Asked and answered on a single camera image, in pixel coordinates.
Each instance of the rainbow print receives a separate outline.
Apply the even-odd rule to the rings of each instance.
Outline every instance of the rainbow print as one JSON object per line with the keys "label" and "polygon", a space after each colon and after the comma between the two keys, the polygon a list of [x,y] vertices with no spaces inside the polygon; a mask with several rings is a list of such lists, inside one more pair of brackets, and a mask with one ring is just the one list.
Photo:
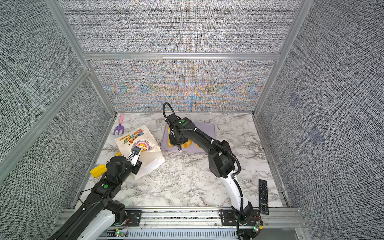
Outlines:
{"label": "rainbow print", "polygon": [[140,140],[140,141],[137,141],[136,143],[134,143],[134,144],[132,145],[132,149],[133,149],[134,147],[136,147],[136,146],[139,146],[139,147],[140,147],[140,145],[146,147],[147,149],[151,149],[151,146],[149,145],[149,142],[147,142],[147,141],[145,141],[145,140]]}

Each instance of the remote control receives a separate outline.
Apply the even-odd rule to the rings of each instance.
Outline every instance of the remote control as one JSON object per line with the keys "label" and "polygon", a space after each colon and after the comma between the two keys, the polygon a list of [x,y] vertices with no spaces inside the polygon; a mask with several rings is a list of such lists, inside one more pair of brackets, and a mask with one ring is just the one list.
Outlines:
{"label": "remote control", "polygon": [[266,180],[259,179],[259,210],[261,214],[268,215],[268,185]]}

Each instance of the marble table top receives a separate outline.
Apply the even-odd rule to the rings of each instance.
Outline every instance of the marble table top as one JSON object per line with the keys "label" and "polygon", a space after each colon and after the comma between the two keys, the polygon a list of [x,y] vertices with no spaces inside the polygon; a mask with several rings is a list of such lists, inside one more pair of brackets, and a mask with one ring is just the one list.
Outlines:
{"label": "marble table top", "polygon": [[[254,207],[258,207],[258,180],[268,181],[269,207],[282,207],[271,170],[265,158],[251,114],[247,113],[177,113],[181,118],[188,117],[196,122],[210,122],[216,126],[216,139],[226,140],[232,152],[239,159],[241,173],[237,176],[243,194]],[[115,144],[117,135],[111,129],[95,167],[106,164],[118,151]],[[152,135],[161,144],[166,122],[162,113],[125,113],[123,126],[131,131],[147,125]],[[134,180],[132,174],[123,183],[114,200],[128,206],[179,206],[179,207],[230,207],[229,193],[219,178],[208,168],[208,156],[195,153],[162,152],[165,158],[158,170],[163,176],[161,182],[153,182],[147,175]],[[149,174],[153,180],[161,180],[158,171]],[[90,176],[84,189],[89,189],[99,181]],[[81,196],[85,200],[89,191]]]}

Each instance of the purple tray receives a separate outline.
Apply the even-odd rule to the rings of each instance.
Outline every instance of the purple tray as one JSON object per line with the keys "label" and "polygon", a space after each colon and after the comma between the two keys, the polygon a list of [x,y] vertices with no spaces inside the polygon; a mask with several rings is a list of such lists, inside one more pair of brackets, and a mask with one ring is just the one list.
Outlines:
{"label": "purple tray", "polygon": [[[216,128],[213,123],[194,122],[194,124],[201,131],[205,132],[208,136],[212,138],[216,138]],[[177,146],[169,147],[167,142],[168,142],[168,125],[166,125],[164,129],[163,139],[161,141],[160,148],[163,151],[179,152]],[[183,152],[205,153],[204,150],[197,147],[194,142],[192,142],[192,145],[189,147],[183,147]]]}

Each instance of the black mounting plate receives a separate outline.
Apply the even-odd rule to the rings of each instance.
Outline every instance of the black mounting plate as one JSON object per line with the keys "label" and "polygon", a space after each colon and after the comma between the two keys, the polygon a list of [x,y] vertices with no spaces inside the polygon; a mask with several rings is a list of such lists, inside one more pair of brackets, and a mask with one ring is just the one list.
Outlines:
{"label": "black mounting plate", "polygon": [[[237,215],[238,211],[235,211],[233,209],[231,210],[224,210],[220,209],[218,212],[221,218],[221,225],[223,226],[236,226],[237,225],[237,217],[235,217],[235,213]],[[245,221],[240,222],[242,226],[249,225],[253,226],[256,224],[256,218],[252,218],[253,216],[259,216],[260,217],[260,211],[257,209],[254,209],[251,213],[251,216]]]}
{"label": "black mounting plate", "polygon": [[141,210],[126,210],[127,217],[130,218],[128,222],[129,227],[138,227],[141,220]]}

